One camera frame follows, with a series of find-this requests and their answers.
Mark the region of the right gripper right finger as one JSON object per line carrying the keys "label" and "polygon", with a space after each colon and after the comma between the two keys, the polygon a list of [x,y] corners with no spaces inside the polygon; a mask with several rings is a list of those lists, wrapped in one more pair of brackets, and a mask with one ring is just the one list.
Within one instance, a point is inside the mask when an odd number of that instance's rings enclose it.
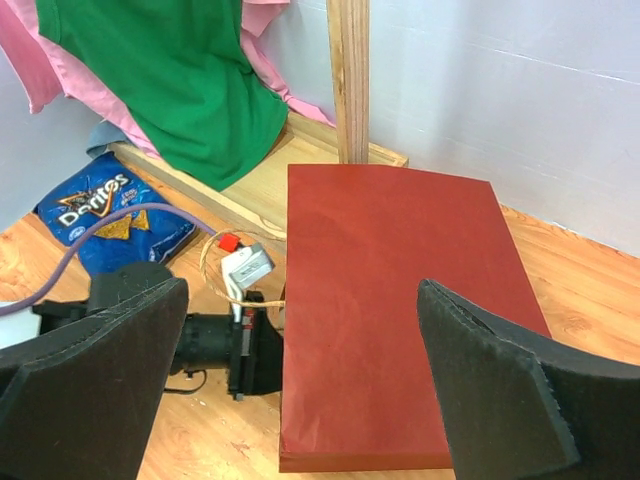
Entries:
{"label": "right gripper right finger", "polygon": [[635,479],[639,369],[535,333],[433,280],[418,289],[459,479]]}

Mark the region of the red brown paper bag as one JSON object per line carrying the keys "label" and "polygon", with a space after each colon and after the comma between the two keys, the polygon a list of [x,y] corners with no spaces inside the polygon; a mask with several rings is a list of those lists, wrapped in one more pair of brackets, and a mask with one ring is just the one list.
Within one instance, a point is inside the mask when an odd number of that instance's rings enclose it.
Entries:
{"label": "red brown paper bag", "polygon": [[419,283],[549,331],[492,186],[298,164],[287,191],[280,471],[449,468]]}

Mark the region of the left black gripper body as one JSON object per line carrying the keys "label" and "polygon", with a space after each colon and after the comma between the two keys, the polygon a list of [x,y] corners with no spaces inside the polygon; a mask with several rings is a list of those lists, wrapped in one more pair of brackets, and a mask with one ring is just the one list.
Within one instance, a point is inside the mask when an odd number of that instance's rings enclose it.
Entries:
{"label": "left black gripper body", "polygon": [[277,393],[283,385],[284,341],[265,307],[241,306],[231,323],[227,387],[234,400]]}

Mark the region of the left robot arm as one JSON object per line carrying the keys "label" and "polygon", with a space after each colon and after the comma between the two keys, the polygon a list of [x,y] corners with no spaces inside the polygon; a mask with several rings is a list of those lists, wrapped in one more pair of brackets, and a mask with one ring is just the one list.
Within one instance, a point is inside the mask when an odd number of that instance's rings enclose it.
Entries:
{"label": "left robot arm", "polygon": [[28,398],[36,405],[89,407],[127,393],[158,399],[165,391],[162,373],[192,376],[213,369],[226,370],[228,392],[236,400],[281,390],[284,343],[265,309],[188,314],[168,358],[164,329],[175,321],[176,308],[136,310],[122,326],[107,318],[110,311],[122,314],[122,302],[135,298],[92,293],[79,302],[34,306],[41,332],[2,354],[1,402]]}

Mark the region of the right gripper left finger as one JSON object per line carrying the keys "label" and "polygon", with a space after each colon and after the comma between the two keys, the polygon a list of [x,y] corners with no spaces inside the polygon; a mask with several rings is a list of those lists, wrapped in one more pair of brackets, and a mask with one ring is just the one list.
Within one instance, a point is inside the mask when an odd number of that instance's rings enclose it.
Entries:
{"label": "right gripper left finger", "polygon": [[3,349],[2,478],[136,478],[188,304],[139,262],[95,277],[83,318]]}

